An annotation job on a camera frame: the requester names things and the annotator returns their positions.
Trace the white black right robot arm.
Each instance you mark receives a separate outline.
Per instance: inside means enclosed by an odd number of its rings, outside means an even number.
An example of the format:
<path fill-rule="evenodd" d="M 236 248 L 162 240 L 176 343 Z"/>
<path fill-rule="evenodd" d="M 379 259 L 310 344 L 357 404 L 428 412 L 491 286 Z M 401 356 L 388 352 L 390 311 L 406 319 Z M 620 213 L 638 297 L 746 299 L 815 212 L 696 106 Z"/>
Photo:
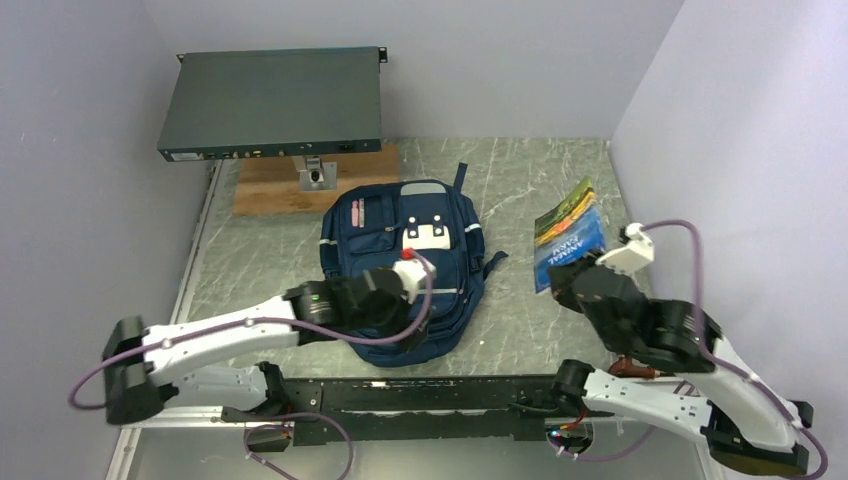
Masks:
<path fill-rule="evenodd" d="M 751 379 L 720 327 L 704 315 L 695 331 L 691 303 L 646 297 L 634 280 L 593 257 L 547 270 L 552 297 L 589 320 L 604 346 L 691 383 L 700 398 L 672 395 L 621 380 L 573 359 L 560 364 L 551 401 L 564 415 L 612 413 L 675 433 L 708 449 L 722 466 L 752 476 L 801 477 L 809 451 L 797 429 L 813 407 L 772 402 Z"/>

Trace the Animal Farm book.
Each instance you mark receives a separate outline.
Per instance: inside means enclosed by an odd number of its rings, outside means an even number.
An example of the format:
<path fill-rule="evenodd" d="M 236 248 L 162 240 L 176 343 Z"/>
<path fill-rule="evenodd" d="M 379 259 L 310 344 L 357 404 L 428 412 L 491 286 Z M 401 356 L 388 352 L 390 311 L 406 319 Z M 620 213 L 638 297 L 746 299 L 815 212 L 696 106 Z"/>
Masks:
<path fill-rule="evenodd" d="M 534 221 L 533 280 L 536 294 L 551 287 L 548 268 L 606 251 L 593 182 L 584 177 L 556 207 Z"/>

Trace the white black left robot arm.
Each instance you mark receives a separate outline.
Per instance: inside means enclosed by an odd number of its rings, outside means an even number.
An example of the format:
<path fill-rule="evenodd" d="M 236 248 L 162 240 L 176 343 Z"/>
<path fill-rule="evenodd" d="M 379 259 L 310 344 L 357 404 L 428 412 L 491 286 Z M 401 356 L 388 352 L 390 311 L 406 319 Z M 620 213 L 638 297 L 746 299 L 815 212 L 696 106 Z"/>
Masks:
<path fill-rule="evenodd" d="M 344 340 L 367 346 L 417 344 L 429 315 L 436 269 L 399 260 L 354 278 L 307 281 L 257 305 L 186 324 L 119 320 L 103 349 L 105 417 L 110 425 L 147 420 L 165 409 L 221 405 L 264 420 L 288 407 L 280 367 L 222 361 L 272 348 Z M 375 339 L 357 332 L 374 330 Z"/>

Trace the navy blue student backpack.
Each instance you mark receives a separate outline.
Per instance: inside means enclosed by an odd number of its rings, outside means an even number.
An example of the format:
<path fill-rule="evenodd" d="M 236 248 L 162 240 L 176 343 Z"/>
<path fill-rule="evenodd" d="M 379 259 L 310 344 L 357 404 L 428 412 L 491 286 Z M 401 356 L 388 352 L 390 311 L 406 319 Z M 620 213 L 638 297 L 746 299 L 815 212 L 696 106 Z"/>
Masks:
<path fill-rule="evenodd" d="M 356 187 L 324 214 L 319 257 L 327 277 L 358 277 L 379 267 L 406 267 L 415 277 L 426 258 L 433 275 L 428 319 L 401 343 L 353 344 L 364 361 L 380 368 L 425 363 L 453 350 L 479 305 L 485 282 L 507 253 L 486 254 L 483 229 L 463 191 L 467 164 L 452 183 L 425 179 Z"/>

